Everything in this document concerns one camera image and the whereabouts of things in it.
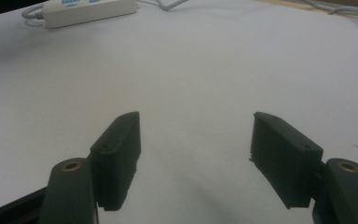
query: power adapter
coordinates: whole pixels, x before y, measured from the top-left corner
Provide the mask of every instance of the power adapter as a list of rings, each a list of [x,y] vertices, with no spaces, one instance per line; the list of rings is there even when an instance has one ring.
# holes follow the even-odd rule
[[[43,4],[45,28],[59,28],[87,21],[135,13],[135,0],[49,0]]]

